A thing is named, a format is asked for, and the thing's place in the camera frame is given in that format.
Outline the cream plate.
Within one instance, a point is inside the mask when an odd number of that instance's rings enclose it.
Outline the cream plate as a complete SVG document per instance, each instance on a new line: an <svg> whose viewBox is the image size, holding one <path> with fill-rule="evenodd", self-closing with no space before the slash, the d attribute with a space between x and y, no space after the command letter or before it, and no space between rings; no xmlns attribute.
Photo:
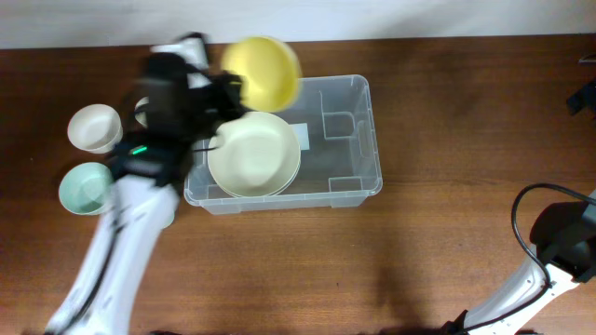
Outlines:
<svg viewBox="0 0 596 335"><path fill-rule="evenodd" d="M301 162L301 147L285 120L249 112L218 127L207 159L218 186L237 194L268 194L292 176Z"/></svg>
<svg viewBox="0 0 596 335"><path fill-rule="evenodd" d="M233 196L233 197L255 197L255 196L273 196L273 195L277 195L282 193L283 191L285 191L295 180L296 176L298 175L298 172L300 170L301 167L301 162L298 163L298 166L296 167L296 169L294 170L292 176L288 179L288 181L281 186L280 188L278 188L277 190L268 193L268 194L250 194L250 195L244 195L244 194L237 194L234 192L231 192L225 188L223 188L223 186L220 186L220 188L222 189L222 191L224 191L225 193Z"/></svg>

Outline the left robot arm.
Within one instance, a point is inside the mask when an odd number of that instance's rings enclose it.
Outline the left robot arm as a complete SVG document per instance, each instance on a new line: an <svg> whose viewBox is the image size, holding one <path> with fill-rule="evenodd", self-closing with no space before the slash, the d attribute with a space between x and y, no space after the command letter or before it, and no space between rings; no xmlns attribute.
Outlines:
<svg viewBox="0 0 596 335"><path fill-rule="evenodd" d="M210 74L174 53L148 57L138 81L146 127L129 119L108 154L113 183L84 263L47 334L126 334L156 241L177 210L194 145L245 112L242 80Z"/></svg>

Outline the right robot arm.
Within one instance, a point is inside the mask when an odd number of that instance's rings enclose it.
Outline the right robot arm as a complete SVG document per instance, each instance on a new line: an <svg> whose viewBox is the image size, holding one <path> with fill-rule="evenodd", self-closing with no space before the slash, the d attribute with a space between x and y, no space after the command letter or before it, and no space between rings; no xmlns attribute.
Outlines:
<svg viewBox="0 0 596 335"><path fill-rule="evenodd" d="M538 189L573 200L547 206L532 227L530 242L525 243L517 212L524 196ZM549 303L595 277L595 194L553 183L530 184L514 199L510 218L524 261L488 300L445 323L442 334L520 334Z"/></svg>

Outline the yellow bowl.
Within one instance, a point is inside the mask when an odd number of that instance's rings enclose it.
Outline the yellow bowl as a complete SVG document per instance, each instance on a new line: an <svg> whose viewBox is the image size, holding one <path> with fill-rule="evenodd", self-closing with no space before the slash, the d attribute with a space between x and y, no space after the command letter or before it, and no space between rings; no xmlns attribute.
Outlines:
<svg viewBox="0 0 596 335"><path fill-rule="evenodd" d="M222 69L242 81L242 104L250 110L276 113L291 107L302 88L302 69L293 49L269 36L254 36L229 45Z"/></svg>

